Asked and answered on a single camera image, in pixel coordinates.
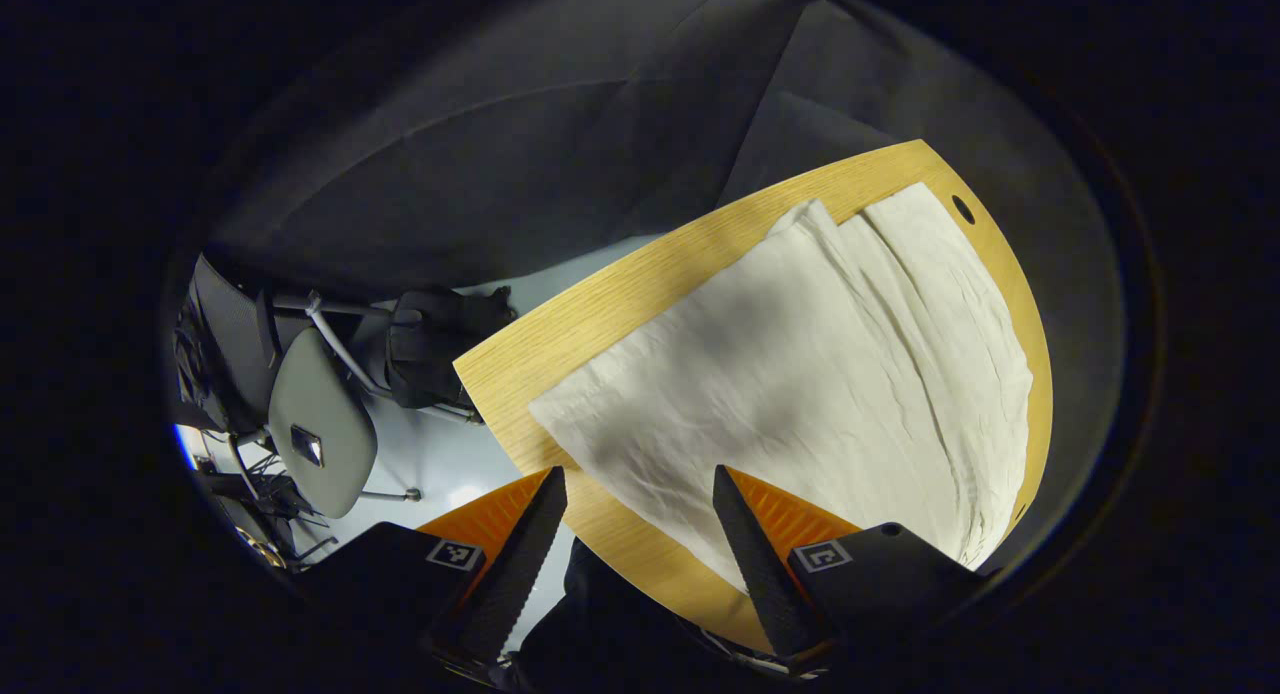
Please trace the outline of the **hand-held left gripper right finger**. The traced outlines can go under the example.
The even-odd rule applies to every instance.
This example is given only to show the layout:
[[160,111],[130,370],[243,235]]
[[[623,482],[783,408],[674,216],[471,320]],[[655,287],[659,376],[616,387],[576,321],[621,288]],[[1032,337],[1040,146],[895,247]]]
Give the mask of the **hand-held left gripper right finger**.
[[884,665],[986,586],[901,524],[858,528],[730,466],[716,469],[712,502],[790,675]]

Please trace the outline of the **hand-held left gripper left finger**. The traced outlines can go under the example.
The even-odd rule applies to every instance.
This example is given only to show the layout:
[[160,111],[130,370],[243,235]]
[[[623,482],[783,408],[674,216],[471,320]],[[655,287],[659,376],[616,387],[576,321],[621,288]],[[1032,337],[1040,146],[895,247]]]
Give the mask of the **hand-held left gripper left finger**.
[[567,507],[552,466],[419,528],[378,524],[300,576],[325,613],[456,674],[497,665]]

